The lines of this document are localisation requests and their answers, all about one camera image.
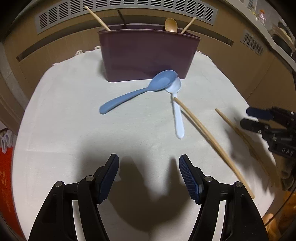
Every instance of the black cable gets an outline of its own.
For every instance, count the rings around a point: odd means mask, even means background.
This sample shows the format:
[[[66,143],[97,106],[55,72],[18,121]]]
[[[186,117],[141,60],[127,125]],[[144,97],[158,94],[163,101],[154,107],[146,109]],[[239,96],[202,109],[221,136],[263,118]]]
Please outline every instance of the black cable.
[[[282,208],[284,207],[284,205],[289,201],[290,197],[292,197],[293,193],[296,190],[296,185],[293,189],[293,191],[291,192],[290,196],[286,199],[286,201],[284,202],[284,204],[280,207],[280,209],[275,213],[275,215],[265,224],[265,226],[269,225],[269,223],[275,218],[275,216],[282,210]]]

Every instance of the white spoon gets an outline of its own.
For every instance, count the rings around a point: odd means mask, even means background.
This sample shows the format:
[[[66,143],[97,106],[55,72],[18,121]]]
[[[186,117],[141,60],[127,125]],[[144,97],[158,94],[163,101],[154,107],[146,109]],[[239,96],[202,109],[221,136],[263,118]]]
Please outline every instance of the white spoon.
[[[177,93],[179,92],[181,87],[182,87],[181,80],[179,79],[179,77],[177,77],[175,81],[165,90],[168,93],[171,93],[172,97],[174,98],[174,97],[177,97]],[[180,106],[175,101],[173,101],[173,108],[174,108],[174,115],[175,115],[176,134],[179,139],[182,139],[185,134],[184,124],[183,124]]]

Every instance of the wooden stick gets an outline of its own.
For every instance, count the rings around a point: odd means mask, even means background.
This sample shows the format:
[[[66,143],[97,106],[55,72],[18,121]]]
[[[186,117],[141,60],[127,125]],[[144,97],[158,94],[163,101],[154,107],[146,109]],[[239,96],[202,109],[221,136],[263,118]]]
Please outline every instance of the wooden stick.
[[[111,29],[93,12],[93,11],[91,11],[87,6],[84,6],[86,9],[87,9],[87,11],[89,11],[89,13],[91,14],[91,15],[93,15],[94,16],[94,18],[107,30],[107,31],[111,31]]]
[[[223,158],[223,160],[227,163],[227,165],[231,168],[231,170],[234,172],[234,174],[237,176],[237,178],[242,182],[242,184],[245,186],[247,191],[249,192],[252,199],[255,198],[255,195],[253,194],[252,190],[250,189],[249,185],[245,181],[242,174],[239,172],[239,170],[236,168],[234,162],[229,158],[227,153],[223,150],[223,148],[219,145],[219,143],[216,141],[216,139],[212,136],[212,134],[205,128],[205,126],[196,118],[196,116],[176,97],[173,99],[175,102],[177,102],[183,110],[191,117],[191,119],[194,121],[196,126],[202,130],[202,132],[206,135],[206,137],[209,139],[209,141],[212,143],[213,146],[215,146],[216,151],[218,154]]]
[[[234,129],[235,133],[238,134],[242,140],[246,143],[246,145],[248,146],[248,148],[250,149],[250,151],[253,153],[253,155],[255,156],[255,158],[259,161],[262,169],[264,170],[264,172],[266,173],[267,176],[269,176],[263,161],[261,160],[260,156],[258,155],[258,153],[256,152],[256,150],[254,149],[254,147],[251,145],[251,143],[248,141],[248,139],[246,138],[245,134],[238,129],[237,126],[235,126],[220,110],[218,110],[217,108],[215,109],[215,111],[217,111],[217,113],[223,118],[223,120],[225,120],[225,122],[230,125],[230,127],[232,129]]]
[[[196,18],[193,18],[188,24],[187,24],[187,26],[182,30],[182,34],[190,27],[190,25],[194,22],[194,20],[195,20]]]

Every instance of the blue spoon handle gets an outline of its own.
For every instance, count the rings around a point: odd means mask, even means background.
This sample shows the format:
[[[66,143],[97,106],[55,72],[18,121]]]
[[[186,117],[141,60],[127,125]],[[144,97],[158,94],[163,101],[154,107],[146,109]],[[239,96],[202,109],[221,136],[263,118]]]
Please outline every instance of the blue spoon handle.
[[[107,112],[109,112],[110,110],[112,110],[113,108],[115,108],[116,106],[122,104],[123,102],[126,102],[127,100],[130,100],[131,98],[133,98],[133,97],[135,97],[135,96],[137,96],[139,94],[145,93],[148,90],[149,90],[148,88],[139,89],[139,90],[127,93],[125,95],[119,96],[119,97],[117,97],[117,98],[115,98],[113,100],[110,100],[107,103],[103,104],[100,107],[99,111],[100,111],[100,113],[102,115],[104,115]]]

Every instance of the utensil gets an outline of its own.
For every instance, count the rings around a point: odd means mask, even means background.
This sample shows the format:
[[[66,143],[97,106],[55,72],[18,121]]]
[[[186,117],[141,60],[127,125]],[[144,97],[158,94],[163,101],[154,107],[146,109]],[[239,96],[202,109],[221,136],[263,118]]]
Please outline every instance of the utensil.
[[[123,102],[126,102],[127,100],[130,100],[131,98],[140,95],[142,93],[145,93],[147,91],[159,91],[167,88],[170,86],[176,79],[177,73],[173,70],[165,70],[160,73],[158,73],[154,78],[151,80],[148,87],[140,90],[136,90],[130,93],[127,93],[125,95],[119,96],[113,100],[108,101],[107,103],[103,104],[100,107],[100,113],[106,114],[116,106],[122,104]]]
[[[238,134],[242,140],[246,143],[246,145],[248,146],[248,148],[250,149],[250,151],[253,153],[253,155],[256,157],[256,159],[259,161],[262,169],[264,170],[264,172],[267,174],[267,176],[269,176],[263,161],[261,160],[260,156],[258,155],[258,153],[256,152],[256,150],[254,149],[254,147],[251,145],[251,143],[248,141],[248,139],[246,138],[245,134],[238,129],[238,127],[236,127],[219,109],[215,109],[215,111],[223,118],[223,120],[225,120],[225,122],[230,125],[230,127],[235,131],[236,134]]]
[[[175,81],[167,87],[165,90],[168,93],[172,94],[172,98],[177,97],[177,93],[182,87],[182,83],[179,77],[175,79]],[[183,119],[181,115],[181,109],[180,106],[173,101],[173,109],[174,109],[174,115],[175,115],[175,128],[176,128],[176,134],[179,139],[182,139],[184,137],[185,131],[184,131],[184,124]]]
[[[182,34],[189,28],[189,26],[194,22],[194,20],[195,20],[196,18],[193,18],[188,24],[187,24],[187,26],[182,30]]]
[[[227,153],[223,150],[223,148],[219,145],[219,143],[216,141],[216,139],[212,136],[212,134],[205,128],[205,126],[196,118],[196,116],[178,98],[174,97],[173,100],[176,101],[183,108],[183,110],[185,110],[185,112],[191,117],[191,119],[193,120],[196,127],[198,127],[204,133],[204,135],[211,142],[215,151],[227,163],[227,165],[231,168],[231,170],[237,176],[239,181],[242,182],[242,184],[244,184],[244,186],[247,189],[248,193],[250,194],[251,198],[254,199],[255,195],[253,194],[249,185],[245,181],[244,177],[242,176],[240,171],[236,168],[235,164],[230,159],[230,157],[227,155]]]
[[[178,25],[175,19],[173,18],[167,18],[165,21],[165,30],[169,32],[177,32]]]
[[[91,15],[94,16],[94,18],[107,30],[107,31],[111,31],[111,29],[93,12],[91,11],[87,6],[84,6],[86,8],[87,11],[89,11],[89,13]]]
[[[128,29],[128,26],[126,25],[126,21],[124,20],[124,18],[123,18],[123,16],[122,16],[121,12],[120,12],[119,10],[117,10],[117,12],[118,12],[118,14],[119,14],[119,16],[120,16],[120,18],[121,18],[121,21],[123,22],[123,26],[124,26],[124,28],[125,28],[125,29]]]

